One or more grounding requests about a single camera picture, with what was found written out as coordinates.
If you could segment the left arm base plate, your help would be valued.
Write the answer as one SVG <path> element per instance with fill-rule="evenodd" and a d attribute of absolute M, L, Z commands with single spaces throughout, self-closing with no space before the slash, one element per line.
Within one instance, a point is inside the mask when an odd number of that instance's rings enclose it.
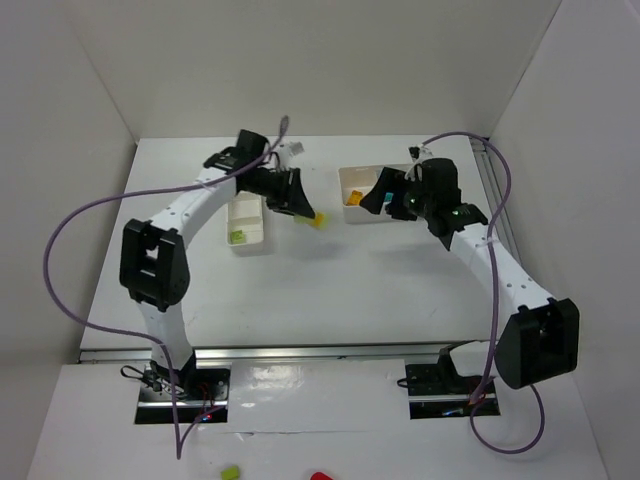
<path fill-rule="evenodd" d="M 180 424 L 190 424 L 198 415 L 206 414 L 202 423 L 226 423 L 231 370 L 206 368 L 196 371 L 195 383 L 177 387 L 176 405 Z M 171 424 L 171 389 L 149 366 L 142 370 L 131 365 L 120 369 L 120 375 L 140 384 L 134 423 L 138 425 Z"/>

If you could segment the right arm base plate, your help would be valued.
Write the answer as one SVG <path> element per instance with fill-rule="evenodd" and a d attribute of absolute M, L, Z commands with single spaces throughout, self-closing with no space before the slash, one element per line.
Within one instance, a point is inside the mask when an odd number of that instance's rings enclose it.
<path fill-rule="evenodd" d="M 474 408 L 479 416 L 499 416 L 499 402 L 492 382 L 487 384 L 477 404 L 471 402 L 481 379 L 481 375 L 460 375 L 450 348 L 443 348 L 434 362 L 406 364 L 405 376 L 397 380 L 396 385 L 408 395 L 411 420 L 469 417 Z"/>

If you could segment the light green lego stack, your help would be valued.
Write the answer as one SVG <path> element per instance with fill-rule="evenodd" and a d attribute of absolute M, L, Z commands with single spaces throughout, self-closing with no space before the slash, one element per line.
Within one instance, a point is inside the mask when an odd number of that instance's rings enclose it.
<path fill-rule="evenodd" d="M 317 230 L 322 230 L 326 226 L 327 216 L 322 212 L 316 212 L 313 218 L 295 215 L 294 221 L 298 224 L 303 224 Z"/>

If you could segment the orange lego brick stack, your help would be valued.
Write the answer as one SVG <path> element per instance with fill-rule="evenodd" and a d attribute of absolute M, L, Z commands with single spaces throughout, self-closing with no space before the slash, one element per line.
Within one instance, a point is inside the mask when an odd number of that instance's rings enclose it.
<path fill-rule="evenodd" d="M 345 205 L 346 206 L 358 206 L 363 198 L 363 193 L 358 190 L 352 190 L 349 194 Z"/>

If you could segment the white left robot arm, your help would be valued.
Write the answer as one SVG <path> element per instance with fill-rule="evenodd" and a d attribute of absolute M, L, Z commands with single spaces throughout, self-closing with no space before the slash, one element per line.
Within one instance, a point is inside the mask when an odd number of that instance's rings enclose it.
<path fill-rule="evenodd" d="M 131 219 L 124 226 L 119 281 L 155 339 L 151 369 L 159 377 L 185 387 L 195 375 L 196 354 L 181 305 L 191 280 L 189 244 L 214 214 L 243 192 L 258 195 L 276 213 L 314 218 L 301 172 L 289 164 L 303 151 L 299 142 L 272 144 L 242 130 L 234 145 L 204 162 L 194 189 L 151 219 Z"/>

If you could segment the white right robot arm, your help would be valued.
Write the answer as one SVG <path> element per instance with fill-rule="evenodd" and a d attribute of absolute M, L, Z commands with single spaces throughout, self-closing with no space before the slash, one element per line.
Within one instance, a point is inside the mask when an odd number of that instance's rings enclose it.
<path fill-rule="evenodd" d="M 490 230 L 482 211 L 463 202 L 452 160 L 424 160 L 411 173 L 385 167 L 359 205 L 394 220 L 425 221 L 488 291 L 490 337 L 450 348 L 458 376 L 498 377 L 521 389 L 576 369 L 578 307 L 537 284 Z"/>

